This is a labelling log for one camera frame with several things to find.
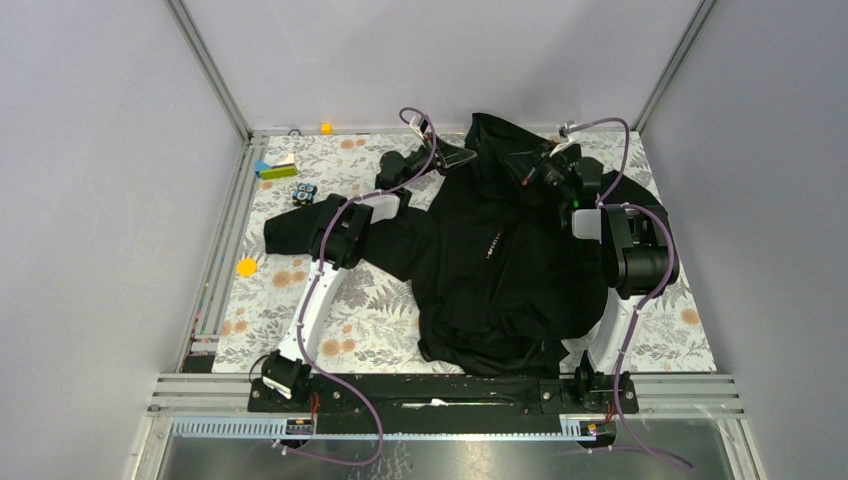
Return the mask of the black zip-up jacket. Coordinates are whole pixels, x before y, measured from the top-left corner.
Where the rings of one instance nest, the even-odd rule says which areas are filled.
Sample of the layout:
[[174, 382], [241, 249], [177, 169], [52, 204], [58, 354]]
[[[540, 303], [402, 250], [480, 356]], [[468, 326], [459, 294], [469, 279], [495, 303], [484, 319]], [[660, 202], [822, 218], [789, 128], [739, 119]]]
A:
[[[425, 210], [407, 208], [371, 225], [362, 259], [409, 282], [421, 320], [419, 350], [473, 375], [550, 376], [564, 341], [586, 335], [605, 310], [600, 247], [561, 227], [556, 198], [524, 188], [500, 158], [546, 140], [476, 113], [465, 148], [477, 158], [449, 173]], [[603, 200], [648, 207], [656, 198], [603, 167]], [[269, 219], [270, 254], [309, 254], [324, 201]]]

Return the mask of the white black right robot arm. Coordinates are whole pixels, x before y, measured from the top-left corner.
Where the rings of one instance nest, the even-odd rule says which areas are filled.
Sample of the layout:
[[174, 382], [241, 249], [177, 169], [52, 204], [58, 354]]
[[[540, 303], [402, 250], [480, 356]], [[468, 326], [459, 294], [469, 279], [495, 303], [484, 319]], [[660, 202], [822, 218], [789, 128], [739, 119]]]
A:
[[617, 414], [623, 401], [627, 411], [637, 411], [630, 344], [642, 324], [641, 310], [679, 273], [666, 210], [606, 203], [603, 167], [583, 156], [577, 143], [511, 154], [505, 167], [522, 187], [556, 198], [560, 225], [572, 238], [598, 243], [608, 288], [599, 329], [573, 376], [540, 381], [532, 399], [544, 413]]

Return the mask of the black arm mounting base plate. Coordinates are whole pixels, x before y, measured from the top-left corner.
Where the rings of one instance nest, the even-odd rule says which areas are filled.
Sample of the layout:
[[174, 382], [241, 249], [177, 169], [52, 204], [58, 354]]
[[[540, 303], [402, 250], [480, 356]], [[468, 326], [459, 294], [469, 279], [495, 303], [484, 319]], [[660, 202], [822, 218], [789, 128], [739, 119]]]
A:
[[348, 390], [324, 377], [310, 379], [303, 402], [286, 401], [251, 383], [247, 409], [315, 422], [323, 435], [577, 436], [615, 414], [544, 413], [532, 399], [542, 380], [527, 376], [435, 374], [347, 375]]

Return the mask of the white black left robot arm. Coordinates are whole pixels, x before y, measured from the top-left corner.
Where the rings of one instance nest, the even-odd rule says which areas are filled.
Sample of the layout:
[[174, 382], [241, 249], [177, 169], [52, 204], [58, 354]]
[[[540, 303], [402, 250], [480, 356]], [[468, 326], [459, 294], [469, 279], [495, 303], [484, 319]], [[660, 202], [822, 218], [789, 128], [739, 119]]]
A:
[[292, 324], [262, 364], [262, 384], [282, 408], [296, 411], [309, 401], [310, 374], [317, 370], [312, 359], [315, 330], [341, 283], [361, 260], [370, 226], [393, 219], [408, 207], [411, 192], [405, 186], [411, 181], [431, 170], [445, 175], [476, 157], [472, 150], [426, 136], [422, 146], [408, 155], [389, 151], [381, 156], [374, 192], [354, 199], [332, 194], [325, 200], [309, 236], [307, 285]]

